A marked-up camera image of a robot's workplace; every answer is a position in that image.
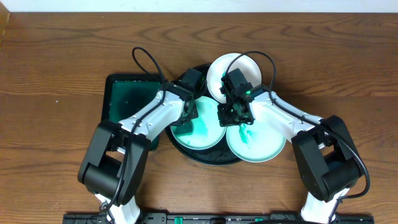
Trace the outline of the white plate with green stain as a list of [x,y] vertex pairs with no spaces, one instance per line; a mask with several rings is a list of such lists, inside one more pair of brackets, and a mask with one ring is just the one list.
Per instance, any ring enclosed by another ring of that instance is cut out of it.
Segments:
[[[239,53],[230,53],[217,58],[208,69],[206,75],[207,87],[210,95],[219,103],[226,103],[225,94],[222,94],[220,88],[222,87],[221,78],[224,76],[227,67],[230,63],[238,57]],[[244,77],[252,86],[257,86],[262,83],[262,75],[257,63],[248,56],[242,56],[235,61],[229,71],[240,69]]]

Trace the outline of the green and yellow sponge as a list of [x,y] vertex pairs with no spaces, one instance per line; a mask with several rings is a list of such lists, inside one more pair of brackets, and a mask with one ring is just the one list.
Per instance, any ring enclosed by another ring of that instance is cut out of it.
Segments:
[[175,136],[186,136],[193,133],[193,123],[188,121],[180,126],[172,126],[171,131]]

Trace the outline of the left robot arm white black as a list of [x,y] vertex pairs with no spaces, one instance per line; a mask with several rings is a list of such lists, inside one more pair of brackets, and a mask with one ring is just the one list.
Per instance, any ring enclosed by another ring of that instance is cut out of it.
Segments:
[[196,118],[195,98],[201,86],[164,83],[154,98],[118,123],[96,127],[78,181],[100,199],[110,223],[135,223],[140,215],[135,194],[141,183],[152,141],[169,125]]

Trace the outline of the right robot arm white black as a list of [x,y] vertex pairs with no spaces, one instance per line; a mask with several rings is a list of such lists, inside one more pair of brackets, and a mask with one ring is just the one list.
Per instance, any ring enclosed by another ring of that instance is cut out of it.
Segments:
[[300,178],[308,190],[301,217],[332,223],[344,199],[367,194],[369,172],[344,121],[305,113],[270,88],[251,84],[222,86],[226,101],[218,107],[222,126],[263,121],[292,143]]

